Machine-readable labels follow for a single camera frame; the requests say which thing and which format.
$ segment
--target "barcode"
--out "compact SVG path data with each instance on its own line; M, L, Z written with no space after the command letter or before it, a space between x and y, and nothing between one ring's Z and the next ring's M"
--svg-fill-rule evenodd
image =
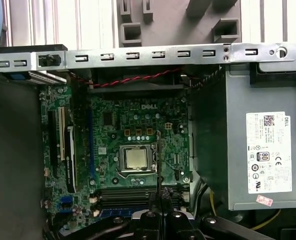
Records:
M275 116L274 115L263 116L263 125L265 127L275 126Z

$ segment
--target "yellow wire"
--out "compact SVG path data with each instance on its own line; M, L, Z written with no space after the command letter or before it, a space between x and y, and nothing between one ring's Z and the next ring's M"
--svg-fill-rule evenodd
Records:
M214 192L213 192L213 190L210 190L209 198L210 198L210 205L211 205L212 213L213 213L213 215L217 216L216 209L215 209L215 203L214 203Z
M210 195L209 195L209 198L210 198L210 205L211 205L211 209L212 209L212 212L213 212L213 215L217 216L217 213L216 213L216 209L215 209L215 203L214 203L214 192L212 190L210 190ZM278 210L278 212L273 215L269 220L257 225L257 226L254 226L252 228L250 228L251 230L258 230L258 229L261 229L263 228L264 226L266 226L267 224L271 223L276 217L278 217L278 215L281 213L281 209Z
M261 229L262 227L266 226L267 224L271 223L276 217L278 217L278 215L280 214L281 211L282 210L279 209L279 211L274 216L272 216L269 220L267 220L257 226L252 227L251 230L256 231L256 230Z

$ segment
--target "power supply label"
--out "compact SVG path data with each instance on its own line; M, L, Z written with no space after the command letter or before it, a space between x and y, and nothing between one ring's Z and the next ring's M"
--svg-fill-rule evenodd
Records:
M291 118L284 111L246 114L248 193L292 191Z

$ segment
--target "motherboard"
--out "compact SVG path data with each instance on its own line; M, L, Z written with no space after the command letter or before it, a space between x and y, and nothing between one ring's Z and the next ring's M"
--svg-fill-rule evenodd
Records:
M41 207L53 228L75 231L147 209L156 191L157 161L174 207L188 208L187 98L183 91L168 98L107 100L78 83L42 87Z

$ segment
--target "metal frame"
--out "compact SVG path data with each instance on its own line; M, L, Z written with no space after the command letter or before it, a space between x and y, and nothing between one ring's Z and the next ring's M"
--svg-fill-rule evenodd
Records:
M280 52L286 51L281 58ZM59 55L58 66L41 67L39 56ZM0 72L64 71L149 65L260 63L266 72L296 71L296 44L198 44L0 54Z

